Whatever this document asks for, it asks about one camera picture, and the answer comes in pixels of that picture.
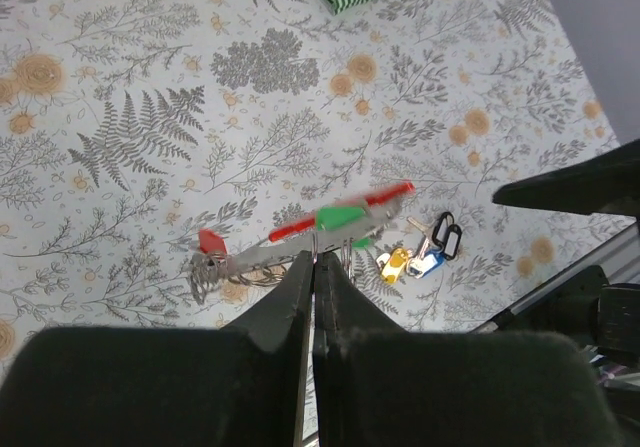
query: floral pattern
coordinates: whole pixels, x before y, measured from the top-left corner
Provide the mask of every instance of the floral pattern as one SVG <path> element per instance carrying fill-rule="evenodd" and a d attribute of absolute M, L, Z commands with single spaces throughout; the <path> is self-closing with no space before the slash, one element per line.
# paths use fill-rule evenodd
<path fill-rule="evenodd" d="M 491 203 L 617 145 L 548 0 L 0 0 L 0 23 L 5 371 L 49 326 L 224 326 L 282 271 L 196 305 L 200 229 L 236 253 L 401 179 L 416 195 L 354 266 L 413 330 L 470 329 L 628 224 Z M 459 257 L 382 282 L 376 257 L 420 243 L 406 216 L 444 210 Z"/>

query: tablecloth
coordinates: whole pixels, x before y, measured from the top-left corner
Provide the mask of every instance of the tablecloth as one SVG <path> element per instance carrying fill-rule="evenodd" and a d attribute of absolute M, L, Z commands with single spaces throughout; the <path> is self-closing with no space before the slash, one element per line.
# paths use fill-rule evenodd
<path fill-rule="evenodd" d="M 56 325 L 215 328 L 266 287 L 204 306 L 199 229 L 239 252 L 371 187 L 417 195 L 358 286 L 412 330 L 465 330 L 618 232 L 610 216 L 505 208 L 502 184 L 615 147 L 548 0 L 0 0 L 0 363 Z M 378 279 L 450 210 L 458 259 Z M 314 430 L 309 393 L 306 432 Z"/>

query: gray floor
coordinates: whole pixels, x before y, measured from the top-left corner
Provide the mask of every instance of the gray floor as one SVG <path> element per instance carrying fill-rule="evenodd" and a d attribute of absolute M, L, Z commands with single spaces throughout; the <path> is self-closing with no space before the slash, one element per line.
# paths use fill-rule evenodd
<path fill-rule="evenodd" d="M 640 0 L 551 0 L 621 144 L 640 138 Z"/>

